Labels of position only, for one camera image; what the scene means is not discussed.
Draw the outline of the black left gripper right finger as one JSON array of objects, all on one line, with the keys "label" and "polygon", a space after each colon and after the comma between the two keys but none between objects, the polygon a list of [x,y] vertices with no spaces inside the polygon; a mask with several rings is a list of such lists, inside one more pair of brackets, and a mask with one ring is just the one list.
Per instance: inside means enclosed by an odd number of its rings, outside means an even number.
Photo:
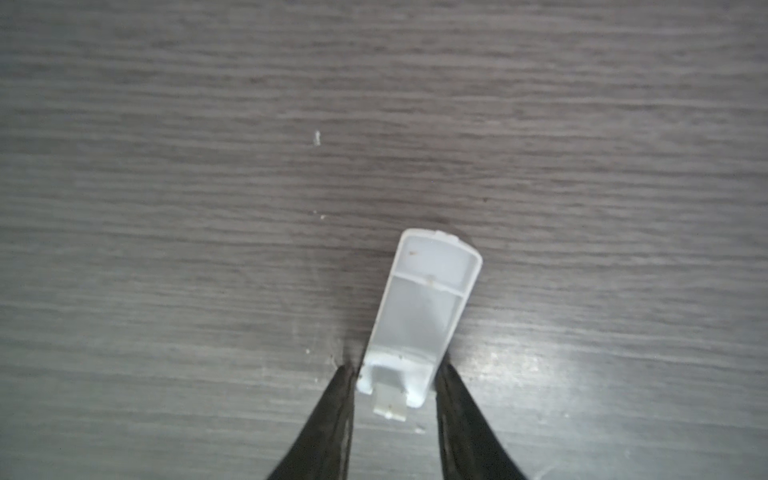
[{"label": "black left gripper right finger", "polygon": [[448,358],[443,359],[437,371],[434,389],[438,445],[445,479],[526,479]]}]

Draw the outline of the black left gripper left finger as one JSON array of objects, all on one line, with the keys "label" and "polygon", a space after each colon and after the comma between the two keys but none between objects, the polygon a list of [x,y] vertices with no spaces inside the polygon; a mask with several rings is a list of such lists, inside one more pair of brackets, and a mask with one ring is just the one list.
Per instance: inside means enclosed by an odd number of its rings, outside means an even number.
[{"label": "black left gripper left finger", "polygon": [[268,476],[269,480],[348,478],[356,379],[352,364],[338,367],[295,442]]}]

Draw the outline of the white remote battery lid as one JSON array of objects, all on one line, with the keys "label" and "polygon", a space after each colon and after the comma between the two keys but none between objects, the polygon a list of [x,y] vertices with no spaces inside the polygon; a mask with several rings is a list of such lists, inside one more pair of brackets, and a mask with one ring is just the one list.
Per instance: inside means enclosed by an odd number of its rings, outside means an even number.
[{"label": "white remote battery lid", "polygon": [[404,421],[423,406],[482,266],[455,235],[402,232],[356,383],[375,414]]}]

